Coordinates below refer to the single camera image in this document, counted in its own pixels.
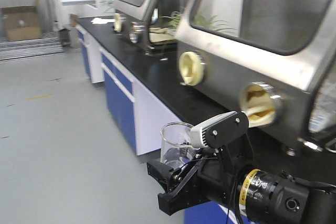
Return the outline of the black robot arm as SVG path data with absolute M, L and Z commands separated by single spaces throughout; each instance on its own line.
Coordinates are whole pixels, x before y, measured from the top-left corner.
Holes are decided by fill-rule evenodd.
M 256 223 L 335 223 L 334 185 L 264 172 L 224 149 L 202 150 L 180 168 L 149 161 L 147 171 L 164 190 L 157 198 L 167 215 L 213 201 L 238 223 L 244 217 Z

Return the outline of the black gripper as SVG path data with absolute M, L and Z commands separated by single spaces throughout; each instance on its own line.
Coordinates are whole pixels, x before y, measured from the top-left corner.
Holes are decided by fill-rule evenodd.
M 239 194 L 249 170 L 249 150 L 221 147 L 204 149 L 181 168 L 159 161 L 146 163 L 148 175 L 164 189 L 157 195 L 159 209 L 165 214 L 214 201 L 239 213 Z

